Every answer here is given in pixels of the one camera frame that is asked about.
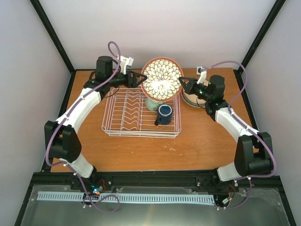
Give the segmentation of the floral patterned plate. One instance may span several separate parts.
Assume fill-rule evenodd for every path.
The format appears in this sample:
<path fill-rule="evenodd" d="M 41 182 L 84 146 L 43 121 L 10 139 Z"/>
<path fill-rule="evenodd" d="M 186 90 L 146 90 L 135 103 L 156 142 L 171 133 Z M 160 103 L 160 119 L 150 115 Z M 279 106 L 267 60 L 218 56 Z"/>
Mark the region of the floral patterned plate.
<path fill-rule="evenodd" d="M 142 69 L 147 79 L 142 82 L 144 94 L 151 100 L 166 102 L 174 99 L 182 89 L 179 81 L 184 76 L 182 68 L 173 59 L 157 57 Z"/>

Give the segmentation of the green floral ceramic bowl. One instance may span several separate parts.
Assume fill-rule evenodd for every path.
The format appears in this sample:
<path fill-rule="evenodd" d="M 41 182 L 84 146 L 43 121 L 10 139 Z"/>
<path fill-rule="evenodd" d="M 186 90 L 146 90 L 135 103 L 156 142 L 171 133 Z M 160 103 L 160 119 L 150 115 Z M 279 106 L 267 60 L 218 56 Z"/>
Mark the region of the green floral ceramic bowl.
<path fill-rule="evenodd" d="M 165 104 L 165 102 L 152 100 L 149 97 L 147 97 L 145 104 L 149 111 L 156 112 L 161 105 Z"/>

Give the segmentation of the dark blue ceramic mug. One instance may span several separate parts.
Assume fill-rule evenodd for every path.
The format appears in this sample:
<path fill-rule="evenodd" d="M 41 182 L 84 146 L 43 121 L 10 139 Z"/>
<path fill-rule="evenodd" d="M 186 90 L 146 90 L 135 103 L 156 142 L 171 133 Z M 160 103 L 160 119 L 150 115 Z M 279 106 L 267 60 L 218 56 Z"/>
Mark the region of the dark blue ceramic mug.
<path fill-rule="evenodd" d="M 157 111 L 157 117 L 154 122 L 156 126 L 160 125 L 168 125 L 171 123 L 173 115 L 173 109 L 169 105 L 161 105 Z"/>

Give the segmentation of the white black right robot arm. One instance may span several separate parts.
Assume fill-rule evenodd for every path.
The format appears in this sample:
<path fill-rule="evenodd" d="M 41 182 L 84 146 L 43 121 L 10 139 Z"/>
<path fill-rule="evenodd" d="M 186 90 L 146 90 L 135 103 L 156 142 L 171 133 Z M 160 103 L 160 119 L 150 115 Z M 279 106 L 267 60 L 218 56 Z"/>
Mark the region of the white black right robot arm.
<path fill-rule="evenodd" d="M 213 75 L 207 85 L 194 78 L 180 77 L 184 92 L 205 101 L 205 111 L 223 126 L 237 143 L 234 161 L 216 169 L 220 182 L 251 178 L 268 178 L 275 174 L 271 136 L 250 127 L 224 99 L 225 79 Z"/>

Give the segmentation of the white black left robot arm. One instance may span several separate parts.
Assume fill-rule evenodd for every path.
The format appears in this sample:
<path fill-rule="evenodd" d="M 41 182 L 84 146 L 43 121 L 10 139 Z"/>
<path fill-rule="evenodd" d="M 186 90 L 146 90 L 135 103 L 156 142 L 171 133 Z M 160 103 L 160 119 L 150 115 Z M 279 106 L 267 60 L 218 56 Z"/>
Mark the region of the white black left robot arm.
<path fill-rule="evenodd" d="M 133 61 L 131 57 L 118 56 L 113 59 L 110 56 L 100 56 L 96 70 L 91 72 L 71 107 L 56 121 L 48 121 L 44 126 L 47 165 L 53 166 L 49 156 L 59 159 L 60 164 L 82 177 L 81 183 L 86 189 L 91 190 L 97 186 L 98 178 L 94 175 L 97 170 L 81 153 L 78 130 L 112 87 L 137 88 L 147 79 L 145 75 L 128 70 Z"/>

